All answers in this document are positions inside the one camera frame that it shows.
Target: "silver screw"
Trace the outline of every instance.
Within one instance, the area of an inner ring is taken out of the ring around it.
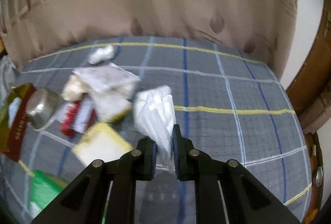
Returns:
[[[191,149],[191,150],[190,150],[190,155],[191,155],[191,156],[196,157],[196,156],[198,156],[199,154],[200,154],[200,152],[199,152],[198,149]]]
[[[102,160],[96,159],[92,162],[93,167],[100,167],[102,165]]]
[[[238,161],[236,161],[235,159],[231,159],[228,162],[229,166],[236,168],[238,166]]]
[[[131,155],[134,157],[138,157],[138,156],[140,156],[140,154],[141,154],[141,151],[139,149],[135,149],[135,150],[131,151]]]

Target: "bed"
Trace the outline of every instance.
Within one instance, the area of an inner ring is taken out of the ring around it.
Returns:
[[[137,91],[172,89],[176,122],[184,137],[212,158],[240,161],[301,221],[309,207],[311,168],[306,143],[287,95],[269,67],[208,40],[120,37],[81,43],[29,61],[16,85],[27,82],[62,93],[72,70],[90,67],[88,55],[112,43],[121,68],[141,79]],[[134,147],[143,136],[132,114],[114,126]],[[19,223],[32,221],[27,171],[72,181],[84,166],[71,152],[82,137],[66,138],[54,122],[27,128],[21,163],[2,156],[0,194]],[[178,182],[157,168],[152,182],[137,182],[135,223],[195,223],[193,182]]]

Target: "silver metal bowl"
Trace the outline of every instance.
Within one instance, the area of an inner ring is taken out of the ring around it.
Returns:
[[[26,113],[35,130],[41,130],[54,120],[60,96],[47,88],[36,90],[26,104]]]
[[[322,181],[323,181],[323,169],[322,167],[318,167],[313,177],[313,183],[319,187],[322,184]]]

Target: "beige curtain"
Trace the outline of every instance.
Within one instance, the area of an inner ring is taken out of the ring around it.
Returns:
[[[280,77],[297,0],[1,0],[0,34],[19,66],[55,48],[120,35],[208,38],[265,61]]]

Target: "yellow and white packet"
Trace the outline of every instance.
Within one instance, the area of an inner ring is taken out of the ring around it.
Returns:
[[[97,122],[86,131],[72,152],[81,163],[88,166],[95,159],[104,162],[117,160],[131,150],[132,145],[112,127],[107,123]]]

